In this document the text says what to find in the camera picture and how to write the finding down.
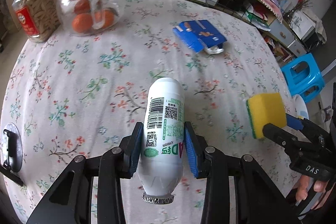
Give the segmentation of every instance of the blue box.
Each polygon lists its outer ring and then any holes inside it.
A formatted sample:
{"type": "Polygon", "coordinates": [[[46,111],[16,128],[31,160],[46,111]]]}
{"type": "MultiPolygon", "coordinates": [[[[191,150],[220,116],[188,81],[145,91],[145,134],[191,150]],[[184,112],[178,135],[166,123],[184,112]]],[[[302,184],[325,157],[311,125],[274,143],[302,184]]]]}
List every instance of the blue box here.
{"type": "Polygon", "coordinates": [[[208,20],[183,21],[173,28],[173,32],[195,52],[216,45],[222,48],[222,44],[226,42],[225,36],[208,20]]]}

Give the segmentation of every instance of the yellow sponge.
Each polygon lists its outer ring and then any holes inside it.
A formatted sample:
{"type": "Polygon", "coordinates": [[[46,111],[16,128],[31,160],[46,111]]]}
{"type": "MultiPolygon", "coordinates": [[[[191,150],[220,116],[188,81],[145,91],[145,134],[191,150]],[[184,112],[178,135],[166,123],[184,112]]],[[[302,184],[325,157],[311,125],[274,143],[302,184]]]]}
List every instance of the yellow sponge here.
{"type": "Polygon", "coordinates": [[[277,127],[287,125],[286,111],[280,93],[261,93],[254,95],[246,101],[253,137],[264,137],[263,127],[272,123],[277,127]]]}

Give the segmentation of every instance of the plastic jar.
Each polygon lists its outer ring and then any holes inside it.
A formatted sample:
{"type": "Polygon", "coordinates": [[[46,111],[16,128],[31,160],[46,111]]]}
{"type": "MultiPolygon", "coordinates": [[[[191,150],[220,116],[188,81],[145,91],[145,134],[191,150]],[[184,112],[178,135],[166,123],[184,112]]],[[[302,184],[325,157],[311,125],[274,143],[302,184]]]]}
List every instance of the plastic jar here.
{"type": "Polygon", "coordinates": [[[46,42],[60,25],[56,0],[14,0],[12,7],[29,39],[46,42]]]}
{"type": "Polygon", "coordinates": [[[173,78],[156,80],[148,92],[138,176],[143,200],[169,204],[183,174],[184,90],[173,78]]]}

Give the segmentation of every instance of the foil seal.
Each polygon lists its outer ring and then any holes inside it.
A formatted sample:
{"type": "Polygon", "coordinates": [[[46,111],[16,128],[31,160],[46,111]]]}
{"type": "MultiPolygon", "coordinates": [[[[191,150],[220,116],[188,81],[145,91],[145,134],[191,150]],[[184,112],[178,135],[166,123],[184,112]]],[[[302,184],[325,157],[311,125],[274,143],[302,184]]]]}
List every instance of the foil seal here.
{"type": "Polygon", "coordinates": [[[170,197],[168,198],[152,198],[146,195],[146,193],[142,194],[142,200],[146,201],[147,203],[151,203],[151,204],[160,204],[160,205],[164,205],[164,204],[170,204],[174,201],[174,196],[170,195],[170,197]]]}

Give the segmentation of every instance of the red label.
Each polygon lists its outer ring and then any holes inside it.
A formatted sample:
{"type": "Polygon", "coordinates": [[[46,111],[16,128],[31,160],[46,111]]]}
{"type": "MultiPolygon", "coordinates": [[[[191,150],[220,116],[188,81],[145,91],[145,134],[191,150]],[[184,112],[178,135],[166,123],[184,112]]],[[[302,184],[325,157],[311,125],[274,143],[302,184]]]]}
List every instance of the red label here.
{"type": "Polygon", "coordinates": [[[27,35],[32,36],[40,34],[29,14],[27,6],[17,10],[15,13],[27,35]]]}

